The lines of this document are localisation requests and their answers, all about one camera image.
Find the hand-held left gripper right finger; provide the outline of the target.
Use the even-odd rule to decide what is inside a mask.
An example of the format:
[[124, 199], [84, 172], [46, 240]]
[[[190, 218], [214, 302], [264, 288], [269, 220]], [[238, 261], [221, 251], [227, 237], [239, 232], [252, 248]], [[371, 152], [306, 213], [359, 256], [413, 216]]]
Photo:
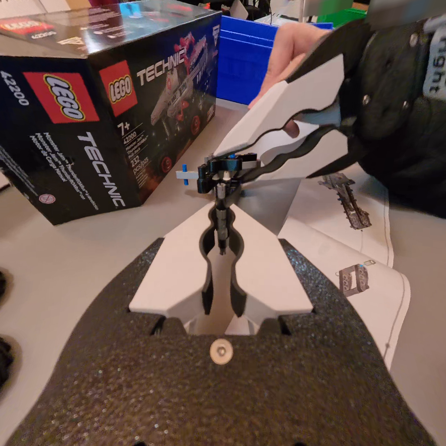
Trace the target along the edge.
[[311, 313], [311, 304], [278, 237], [237, 205], [233, 228], [243, 239], [236, 281], [246, 294], [242, 315], [232, 318], [226, 335], [255, 335], [265, 319]]

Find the black grey toy brick chassis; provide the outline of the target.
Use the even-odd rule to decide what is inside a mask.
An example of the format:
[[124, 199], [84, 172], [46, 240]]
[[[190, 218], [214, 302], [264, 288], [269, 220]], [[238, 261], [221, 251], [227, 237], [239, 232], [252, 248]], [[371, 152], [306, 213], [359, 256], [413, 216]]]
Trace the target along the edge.
[[182, 169], [176, 171], [176, 178], [187, 186], [189, 180], [197, 181], [197, 191], [215, 193], [215, 229], [217, 231], [220, 254], [226, 253], [229, 240], [228, 209], [241, 193], [242, 176], [259, 165], [256, 153], [230, 154], [224, 157], [209, 156], [196, 171]]

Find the person's right hand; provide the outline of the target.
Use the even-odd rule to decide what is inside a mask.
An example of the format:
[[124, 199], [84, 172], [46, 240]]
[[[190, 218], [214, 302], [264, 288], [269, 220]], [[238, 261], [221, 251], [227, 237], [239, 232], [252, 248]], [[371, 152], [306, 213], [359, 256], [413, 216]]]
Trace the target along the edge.
[[248, 109], [252, 109], [273, 85], [291, 75], [312, 47], [329, 32], [306, 23], [293, 22], [280, 26], [260, 91]]

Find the blue plastic bin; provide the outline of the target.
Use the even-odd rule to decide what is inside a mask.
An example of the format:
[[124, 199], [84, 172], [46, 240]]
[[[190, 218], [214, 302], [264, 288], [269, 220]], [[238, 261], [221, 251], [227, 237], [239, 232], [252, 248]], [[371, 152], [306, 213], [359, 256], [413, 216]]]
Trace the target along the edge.
[[287, 17], [276, 17], [272, 25], [223, 16], [220, 31], [218, 99], [249, 104], [264, 80], [276, 31]]

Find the white instruction booklet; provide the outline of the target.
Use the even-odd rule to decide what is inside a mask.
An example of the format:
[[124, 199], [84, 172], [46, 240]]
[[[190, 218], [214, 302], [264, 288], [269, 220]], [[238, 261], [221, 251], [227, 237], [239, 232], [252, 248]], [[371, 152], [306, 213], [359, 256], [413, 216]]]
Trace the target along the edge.
[[351, 223], [337, 190], [324, 179], [303, 180], [279, 233], [349, 300], [389, 370], [406, 317], [410, 283], [393, 269], [388, 191], [357, 164], [335, 179], [349, 180], [350, 196], [365, 214]]

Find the black toy set box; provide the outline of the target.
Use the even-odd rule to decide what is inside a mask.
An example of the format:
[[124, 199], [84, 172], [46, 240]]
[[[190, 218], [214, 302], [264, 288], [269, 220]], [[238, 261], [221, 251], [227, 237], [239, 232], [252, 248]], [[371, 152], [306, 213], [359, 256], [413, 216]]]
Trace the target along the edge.
[[53, 225], [142, 205], [215, 115], [222, 12], [1, 19], [1, 173]]

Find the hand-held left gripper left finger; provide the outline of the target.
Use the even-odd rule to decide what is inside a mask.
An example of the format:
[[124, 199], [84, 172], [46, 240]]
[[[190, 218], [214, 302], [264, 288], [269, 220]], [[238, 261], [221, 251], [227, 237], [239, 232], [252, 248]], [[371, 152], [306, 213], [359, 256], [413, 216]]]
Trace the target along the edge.
[[198, 242], [209, 227], [209, 203], [164, 236], [129, 310], [178, 318], [190, 334], [223, 335], [223, 256], [218, 244], [210, 251], [213, 302], [205, 315], [202, 288], [208, 263]]

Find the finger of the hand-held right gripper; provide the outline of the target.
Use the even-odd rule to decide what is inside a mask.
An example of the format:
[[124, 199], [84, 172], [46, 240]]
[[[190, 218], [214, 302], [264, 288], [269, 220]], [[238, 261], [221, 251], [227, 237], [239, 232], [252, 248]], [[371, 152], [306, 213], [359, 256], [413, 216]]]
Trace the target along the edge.
[[320, 112], [330, 107], [344, 80], [344, 57], [340, 53], [304, 73], [310, 59], [287, 79], [274, 84], [228, 132], [214, 157], [240, 152], [253, 146], [264, 134], [282, 129], [295, 115]]
[[243, 175], [243, 183], [261, 180], [303, 179], [348, 155], [348, 137], [337, 127], [317, 128], [287, 153], [277, 153], [267, 164]]

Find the green plastic bin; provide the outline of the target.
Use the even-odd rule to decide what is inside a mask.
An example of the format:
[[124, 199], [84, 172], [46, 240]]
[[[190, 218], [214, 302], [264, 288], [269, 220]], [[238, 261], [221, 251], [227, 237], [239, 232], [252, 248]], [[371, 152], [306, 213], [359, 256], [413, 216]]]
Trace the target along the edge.
[[366, 15], [367, 11], [365, 10], [347, 8], [332, 14], [318, 16], [316, 23], [322, 29], [333, 30], [351, 21], [364, 19]]

